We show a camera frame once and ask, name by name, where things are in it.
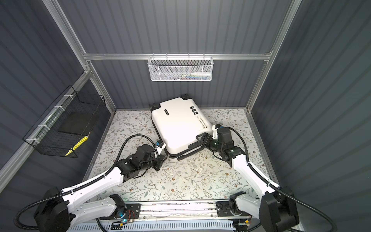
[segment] white vent grille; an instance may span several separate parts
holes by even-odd
[[[226,230],[233,231],[233,222],[229,220],[174,220],[174,221],[145,221],[145,222],[134,222],[126,224],[122,229],[109,228],[111,222],[101,222],[102,226],[107,231],[184,231],[184,230],[198,230],[205,229],[208,231],[212,230]],[[101,232],[98,225],[94,222],[81,223],[68,231],[89,231],[89,232]]]
[[[204,59],[158,59],[151,56],[148,68],[152,81],[211,81],[214,61]]]

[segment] white suitcase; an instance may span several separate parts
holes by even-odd
[[[196,139],[212,134],[211,123],[187,94],[150,105],[152,122],[170,158],[184,159],[204,148]]]

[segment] white wire mesh basket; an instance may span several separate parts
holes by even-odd
[[[214,61],[202,59],[164,59],[151,56],[148,68],[152,81],[211,81]]]

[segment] side wall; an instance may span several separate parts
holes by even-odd
[[[41,0],[0,1],[0,168],[23,143],[22,137],[55,98],[83,73]],[[82,92],[97,94],[88,81]],[[23,231],[15,214],[53,186],[81,182],[110,117],[105,108],[79,158],[34,151],[0,193],[0,230]],[[21,220],[34,225],[32,214]]]
[[[82,72],[41,0],[0,1],[0,168]]]
[[[303,1],[252,111],[280,184],[339,231],[368,231],[371,217],[369,9]],[[301,221],[328,227],[308,210]]]

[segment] red wire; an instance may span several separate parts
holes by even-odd
[[[133,212],[133,211],[131,211],[131,210],[129,210],[129,212],[132,212],[132,213],[133,213],[133,217],[135,218],[135,214],[134,214],[134,212]]]

